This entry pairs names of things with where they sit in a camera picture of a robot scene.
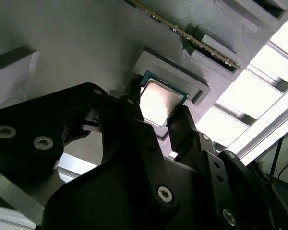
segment black cable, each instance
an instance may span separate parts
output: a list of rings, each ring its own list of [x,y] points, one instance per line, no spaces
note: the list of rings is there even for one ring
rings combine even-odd
[[[279,179],[279,178],[280,178],[280,175],[283,173],[283,171],[284,171],[287,167],[288,167],[288,164],[279,172],[279,175],[278,175],[277,179],[278,179],[278,183],[279,183],[281,186],[283,186],[285,189],[288,190],[288,187],[287,187],[285,184],[281,183],[281,180]]]

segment white surface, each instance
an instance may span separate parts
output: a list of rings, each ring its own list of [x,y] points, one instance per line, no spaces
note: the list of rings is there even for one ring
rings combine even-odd
[[[223,146],[229,146],[248,128],[247,125],[214,107],[208,110],[196,127],[198,131]]]
[[[67,153],[63,153],[58,166],[79,175],[82,175],[96,167],[95,164],[83,161]]]
[[[0,208],[0,230],[35,229],[35,226],[34,223],[21,213]]]
[[[244,70],[218,101],[258,119],[281,96],[282,93]]]
[[[276,46],[288,53],[288,22],[285,23],[270,39]]]
[[[253,66],[276,80],[278,77],[288,82],[288,60],[265,45],[250,62]]]
[[[256,138],[269,124],[288,109],[288,92],[265,112],[248,130],[236,139],[227,149],[238,153],[250,141]]]
[[[267,148],[277,142],[282,136],[288,133],[288,120],[285,121],[279,128],[273,133],[267,136],[262,142],[260,142],[255,148],[248,152],[247,155],[241,158],[241,161],[247,165],[262,154]]]
[[[172,157],[172,158],[177,157],[177,155],[178,155],[178,153],[176,153],[176,152],[171,152],[171,153],[169,154],[169,156]]]

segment cpu processor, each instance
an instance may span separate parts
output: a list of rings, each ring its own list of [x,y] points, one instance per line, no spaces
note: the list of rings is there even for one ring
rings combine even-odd
[[[158,127],[166,124],[167,118],[188,95],[158,76],[147,72],[141,82],[141,111],[145,120]]]

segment screw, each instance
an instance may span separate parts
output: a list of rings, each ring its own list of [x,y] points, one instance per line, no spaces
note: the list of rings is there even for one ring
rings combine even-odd
[[[34,147],[38,150],[48,150],[53,146],[53,141],[45,136],[35,138],[33,143]]]
[[[236,218],[228,209],[223,209],[223,216],[224,216],[225,220],[228,222],[228,224],[230,224],[233,227],[236,226],[236,224],[237,224]]]
[[[96,94],[98,94],[98,95],[101,95],[102,94],[102,92],[100,91],[100,90],[93,90],[94,91],[94,93],[96,93]]]
[[[235,159],[236,158],[236,155],[235,154],[233,154],[232,152],[227,152],[227,154],[230,156],[230,158],[232,158],[232,159]]]
[[[133,100],[128,99],[127,100],[130,104],[134,104]]]
[[[0,126],[0,138],[8,139],[16,135],[16,129],[12,126]]]
[[[204,133],[202,133],[202,137],[205,139],[205,140],[210,140],[209,137],[207,135],[205,135]]]
[[[171,191],[164,186],[160,186],[158,188],[158,195],[165,203],[169,203],[173,200],[173,195]]]

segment bright window light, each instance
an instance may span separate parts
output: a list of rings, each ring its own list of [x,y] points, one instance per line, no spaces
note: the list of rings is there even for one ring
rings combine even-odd
[[[287,109],[288,92],[282,96],[267,112],[265,112],[251,127],[249,127],[248,130],[238,137],[238,139],[236,139],[227,149],[237,154]]]
[[[228,87],[218,101],[258,119],[281,96],[282,93],[246,69]]]
[[[276,52],[271,44],[265,45],[250,64],[274,80],[280,77],[288,82],[288,60]]]
[[[288,53],[288,22],[285,23],[270,39],[276,46]]]
[[[249,151],[241,161],[244,165],[248,165],[257,157],[259,157],[266,149],[277,142],[282,136],[288,133],[288,120],[274,130],[269,136],[267,136],[262,142],[256,145],[251,151]]]
[[[196,124],[196,128],[209,136],[211,140],[223,146],[229,146],[248,126],[224,112],[211,107]]]
[[[177,157],[177,155],[178,155],[178,153],[176,153],[176,152],[171,152],[171,153],[169,154],[169,156],[172,157],[172,158]]]

